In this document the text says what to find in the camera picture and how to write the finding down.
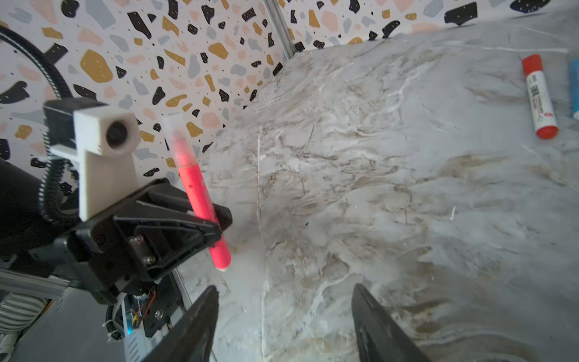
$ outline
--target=pink highlighter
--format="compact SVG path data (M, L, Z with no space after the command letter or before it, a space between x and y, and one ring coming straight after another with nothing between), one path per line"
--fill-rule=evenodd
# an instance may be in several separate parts
M188 142L189 132L185 127L183 116L180 114L164 117L163 131L167 143L173 152L175 164L179 169L179 175L185 192L193 207L195 216L201 219L219 223L213 203L207 193L207 187L201 168L195 157L193 147ZM231 254L225 241L225 236L212 247L209 248L215 267L221 271L227 270L231 264Z

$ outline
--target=blue object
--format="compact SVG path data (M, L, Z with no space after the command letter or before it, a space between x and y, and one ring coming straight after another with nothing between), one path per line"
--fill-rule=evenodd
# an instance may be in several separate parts
M569 77L571 78L571 99L573 100L573 118L579 120L579 58L569 65Z

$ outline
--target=gray marble tabletop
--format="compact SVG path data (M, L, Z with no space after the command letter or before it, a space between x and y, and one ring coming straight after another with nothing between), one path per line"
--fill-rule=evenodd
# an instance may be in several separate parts
M233 263L179 271L219 289L219 362L357 361L356 283L433 361L576 360L577 34L571 11L297 54L202 159Z

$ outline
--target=patterned backdrop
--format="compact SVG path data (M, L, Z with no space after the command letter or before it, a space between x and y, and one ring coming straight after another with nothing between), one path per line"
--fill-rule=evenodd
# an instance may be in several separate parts
M1 24L46 52L74 95L136 114L142 182L175 179L163 115L184 114L202 154L285 61L261 0L3 0L0 9ZM42 104L54 93L27 58L0 50L0 157L41 177Z
M277 0L296 49L388 38L400 33L466 26L577 0Z

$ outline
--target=red marker cap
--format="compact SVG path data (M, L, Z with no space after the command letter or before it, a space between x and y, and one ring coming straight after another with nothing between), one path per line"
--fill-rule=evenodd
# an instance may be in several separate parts
M553 137L557 136L559 133L559 128L556 126L546 126L543 128L539 128L537 130L537 137L542 140L550 140Z
M539 54L533 54L530 57L523 59L523 70L526 75L529 75L532 72L542 71L543 61L541 60L541 56Z

